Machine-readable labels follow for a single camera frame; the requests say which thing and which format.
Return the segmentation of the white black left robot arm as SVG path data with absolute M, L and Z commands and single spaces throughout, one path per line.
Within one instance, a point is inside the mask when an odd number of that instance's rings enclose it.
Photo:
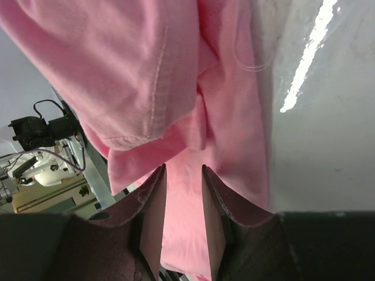
M 37 105 L 51 102 L 62 116 L 46 121 Z M 13 129 L 13 141 L 23 151 L 10 155 L 10 162 L 1 167 L 1 181 L 15 180 L 21 186 L 35 183 L 44 187 L 56 186 L 86 169 L 83 130 L 66 102 L 41 100 L 33 105 L 36 116 L 20 118 L 8 125 Z

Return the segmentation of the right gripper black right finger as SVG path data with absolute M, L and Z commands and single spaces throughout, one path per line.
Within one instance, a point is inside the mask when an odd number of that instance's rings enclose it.
M 212 280 L 292 280 L 281 220 L 202 166 L 202 197 Z

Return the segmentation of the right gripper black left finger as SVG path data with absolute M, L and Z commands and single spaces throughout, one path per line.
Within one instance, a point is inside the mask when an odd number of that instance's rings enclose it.
M 158 280 L 166 205 L 166 166 L 99 213 L 71 217 L 58 247 L 59 280 Z

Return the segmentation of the pink t shirt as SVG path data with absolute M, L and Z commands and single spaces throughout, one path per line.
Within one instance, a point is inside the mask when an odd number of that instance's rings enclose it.
M 202 166 L 268 207 L 249 1 L 2 1 L 1 26 L 76 112 L 113 194 L 168 169 L 162 266 L 210 280 Z

